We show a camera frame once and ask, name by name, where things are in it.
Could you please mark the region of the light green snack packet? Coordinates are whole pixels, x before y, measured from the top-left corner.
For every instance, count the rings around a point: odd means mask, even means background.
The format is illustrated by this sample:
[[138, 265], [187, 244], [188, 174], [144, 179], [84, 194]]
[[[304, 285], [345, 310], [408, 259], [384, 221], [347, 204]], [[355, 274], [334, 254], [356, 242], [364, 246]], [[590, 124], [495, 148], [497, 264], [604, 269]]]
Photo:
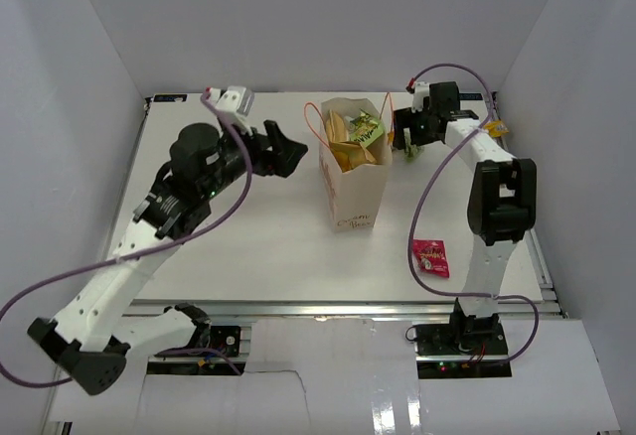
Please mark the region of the light green snack packet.
[[421, 146], [417, 146], [411, 143], [406, 143], [403, 149], [404, 160], [408, 163], [414, 162], [423, 152]]

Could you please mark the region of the green candy packet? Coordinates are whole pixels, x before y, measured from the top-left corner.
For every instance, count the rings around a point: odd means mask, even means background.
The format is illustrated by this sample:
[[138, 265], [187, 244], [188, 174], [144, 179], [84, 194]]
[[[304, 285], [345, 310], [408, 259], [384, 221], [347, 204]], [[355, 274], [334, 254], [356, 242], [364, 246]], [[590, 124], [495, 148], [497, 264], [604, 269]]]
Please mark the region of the green candy packet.
[[361, 109], [357, 117], [348, 120], [349, 141], [368, 148], [386, 132], [383, 121], [376, 115]]

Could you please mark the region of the yellow chips bag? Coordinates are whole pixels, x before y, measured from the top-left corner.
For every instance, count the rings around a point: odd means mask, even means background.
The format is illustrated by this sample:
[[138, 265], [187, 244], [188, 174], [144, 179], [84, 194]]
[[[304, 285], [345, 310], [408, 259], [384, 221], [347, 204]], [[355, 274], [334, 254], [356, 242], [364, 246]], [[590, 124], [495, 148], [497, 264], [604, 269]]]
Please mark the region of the yellow chips bag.
[[376, 165], [378, 159], [368, 148], [349, 141], [348, 120], [334, 110], [325, 122], [328, 146], [343, 173], [362, 165]]

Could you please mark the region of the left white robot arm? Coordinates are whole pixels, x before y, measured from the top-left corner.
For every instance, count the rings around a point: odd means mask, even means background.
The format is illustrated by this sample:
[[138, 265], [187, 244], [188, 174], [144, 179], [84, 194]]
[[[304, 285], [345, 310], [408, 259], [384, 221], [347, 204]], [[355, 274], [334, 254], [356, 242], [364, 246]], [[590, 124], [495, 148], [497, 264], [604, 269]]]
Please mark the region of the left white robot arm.
[[210, 342], [207, 314], [190, 303], [145, 322], [122, 316], [155, 271], [210, 216], [211, 201], [246, 172], [289, 177], [308, 148], [267, 120], [264, 133], [219, 131], [209, 123], [184, 127], [170, 146], [145, 199], [135, 209], [112, 263], [95, 272], [53, 318], [36, 319], [30, 338], [83, 391], [109, 389], [134, 357], [197, 355]]

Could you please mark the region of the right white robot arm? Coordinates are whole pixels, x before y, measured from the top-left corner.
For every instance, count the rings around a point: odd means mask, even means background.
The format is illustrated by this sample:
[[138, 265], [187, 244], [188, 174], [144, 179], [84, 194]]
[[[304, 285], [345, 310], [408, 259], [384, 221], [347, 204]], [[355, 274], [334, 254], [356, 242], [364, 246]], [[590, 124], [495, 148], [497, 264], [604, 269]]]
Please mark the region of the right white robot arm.
[[448, 323], [420, 325], [413, 339], [420, 354], [479, 357], [505, 341], [498, 314], [510, 257], [536, 221], [537, 166], [504, 150], [471, 110], [460, 106], [453, 81], [411, 81], [410, 107], [394, 113], [394, 146], [443, 143], [473, 173], [467, 222], [473, 249], [463, 289]]

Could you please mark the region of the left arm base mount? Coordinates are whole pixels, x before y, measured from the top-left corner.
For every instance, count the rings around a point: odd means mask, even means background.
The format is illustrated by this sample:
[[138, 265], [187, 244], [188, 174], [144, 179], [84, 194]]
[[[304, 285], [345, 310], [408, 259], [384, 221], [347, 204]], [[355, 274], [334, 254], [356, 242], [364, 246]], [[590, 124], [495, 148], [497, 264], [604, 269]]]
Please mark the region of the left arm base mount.
[[152, 375], [240, 376], [244, 362], [241, 353], [241, 327], [212, 325], [195, 335], [181, 348], [158, 353], [147, 364]]

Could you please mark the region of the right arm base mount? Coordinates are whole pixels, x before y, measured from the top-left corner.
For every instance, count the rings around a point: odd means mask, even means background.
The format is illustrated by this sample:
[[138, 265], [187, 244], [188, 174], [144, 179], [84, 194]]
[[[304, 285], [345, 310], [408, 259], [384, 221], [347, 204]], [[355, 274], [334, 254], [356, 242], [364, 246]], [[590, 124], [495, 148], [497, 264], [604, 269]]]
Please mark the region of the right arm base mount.
[[510, 378], [508, 345], [502, 326], [486, 339], [460, 344], [448, 324], [411, 325], [404, 338], [416, 353], [420, 380]]

